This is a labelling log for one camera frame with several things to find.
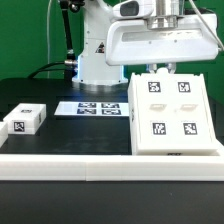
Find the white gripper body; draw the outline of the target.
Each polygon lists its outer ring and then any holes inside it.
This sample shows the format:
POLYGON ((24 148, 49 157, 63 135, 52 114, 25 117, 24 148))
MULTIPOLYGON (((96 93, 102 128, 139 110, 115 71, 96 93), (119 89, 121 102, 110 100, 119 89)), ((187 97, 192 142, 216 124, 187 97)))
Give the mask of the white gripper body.
POLYGON ((105 45, 110 65, 213 60, 217 16, 186 15, 180 0, 125 0, 112 8, 105 45))

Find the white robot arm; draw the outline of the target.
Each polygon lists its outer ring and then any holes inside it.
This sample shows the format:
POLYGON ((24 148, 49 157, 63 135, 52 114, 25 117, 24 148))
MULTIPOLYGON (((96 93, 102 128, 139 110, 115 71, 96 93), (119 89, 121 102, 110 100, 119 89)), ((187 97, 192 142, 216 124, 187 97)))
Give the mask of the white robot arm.
POLYGON ((178 62, 213 60, 224 51, 217 16, 197 6, 184 11, 184 0, 84 0, 84 47, 78 75, 86 87, 127 82, 124 67, 146 65, 150 73, 163 64, 173 73, 178 62))

